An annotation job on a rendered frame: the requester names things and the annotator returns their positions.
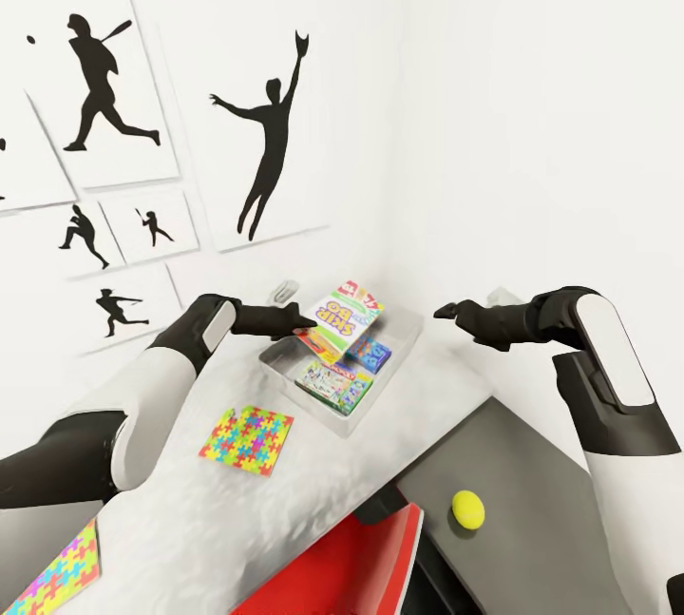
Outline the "tennis ball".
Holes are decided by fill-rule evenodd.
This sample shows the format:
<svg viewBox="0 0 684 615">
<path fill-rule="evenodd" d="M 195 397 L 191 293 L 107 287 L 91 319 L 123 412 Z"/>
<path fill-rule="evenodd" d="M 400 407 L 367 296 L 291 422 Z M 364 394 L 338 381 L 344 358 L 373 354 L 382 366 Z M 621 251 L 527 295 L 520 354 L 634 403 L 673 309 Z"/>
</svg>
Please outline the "tennis ball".
<svg viewBox="0 0 684 615">
<path fill-rule="evenodd" d="M 457 521 L 467 529 L 478 529 L 484 523 L 484 505 L 470 490 L 457 492 L 452 501 L 452 508 Z"/>
</svg>

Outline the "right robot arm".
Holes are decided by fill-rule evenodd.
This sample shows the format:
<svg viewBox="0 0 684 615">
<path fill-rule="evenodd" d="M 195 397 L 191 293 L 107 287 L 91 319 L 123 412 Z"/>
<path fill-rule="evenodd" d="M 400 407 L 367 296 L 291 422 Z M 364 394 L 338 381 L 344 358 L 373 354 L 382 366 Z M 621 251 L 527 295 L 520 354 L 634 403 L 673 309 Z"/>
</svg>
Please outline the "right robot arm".
<svg viewBox="0 0 684 615">
<path fill-rule="evenodd" d="M 584 286 L 525 303 L 502 286 L 450 302 L 433 318 L 509 352 L 516 342 L 556 340 L 557 389 L 574 419 L 618 585 L 634 615 L 684 615 L 684 452 L 619 320 Z"/>
</svg>

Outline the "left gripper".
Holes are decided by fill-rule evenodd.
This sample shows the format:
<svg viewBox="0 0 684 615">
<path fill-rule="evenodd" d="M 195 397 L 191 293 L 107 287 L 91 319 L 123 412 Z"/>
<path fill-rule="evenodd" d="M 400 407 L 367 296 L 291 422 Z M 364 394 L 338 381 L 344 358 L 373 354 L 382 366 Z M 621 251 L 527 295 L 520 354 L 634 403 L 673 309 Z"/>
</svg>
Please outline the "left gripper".
<svg viewBox="0 0 684 615">
<path fill-rule="evenodd" d="M 285 308 L 258 306 L 260 321 L 252 336 L 269 336 L 273 343 L 290 336 L 296 328 L 317 327 L 317 321 L 301 317 L 299 303 L 290 302 Z"/>
</svg>

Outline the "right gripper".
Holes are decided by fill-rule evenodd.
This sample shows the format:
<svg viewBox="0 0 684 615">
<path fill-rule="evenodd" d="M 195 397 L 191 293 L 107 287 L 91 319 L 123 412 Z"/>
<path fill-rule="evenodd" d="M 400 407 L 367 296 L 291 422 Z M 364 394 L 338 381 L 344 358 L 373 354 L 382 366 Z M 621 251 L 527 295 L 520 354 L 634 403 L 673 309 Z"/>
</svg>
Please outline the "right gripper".
<svg viewBox="0 0 684 615">
<path fill-rule="evenodd" d="M 516 340 L 504 328 L 504 314 L 510 305 L 485 308 L 474 300 L 450 302 L 433 313 L 433 318 L 455 319 L 455 325 L 474 335 L 477 341 L 496 348 L 499 352 L 509 352 Z"/>
</svg>

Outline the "jigsaw puzzle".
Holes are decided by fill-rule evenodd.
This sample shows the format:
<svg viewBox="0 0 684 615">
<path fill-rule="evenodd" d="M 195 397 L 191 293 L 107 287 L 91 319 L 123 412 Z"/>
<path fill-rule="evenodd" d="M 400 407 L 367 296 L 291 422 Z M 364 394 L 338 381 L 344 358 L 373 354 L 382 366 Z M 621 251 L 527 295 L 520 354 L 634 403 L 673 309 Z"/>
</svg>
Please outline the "jigsaw puzzle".
<svg viewBox="0 0 684 615">
<path fill-rule="evenodd" d="M 294 419 L 257 407 L 242 407 L 240 419 L 229 409 L 198 456 L 237 470 L 270 477 Z"/>
<path fill-rule="evenodd" d="M 64 549 L 3 615 L 53 615 L 100 577 L 95 521 Z"/>
</svg>

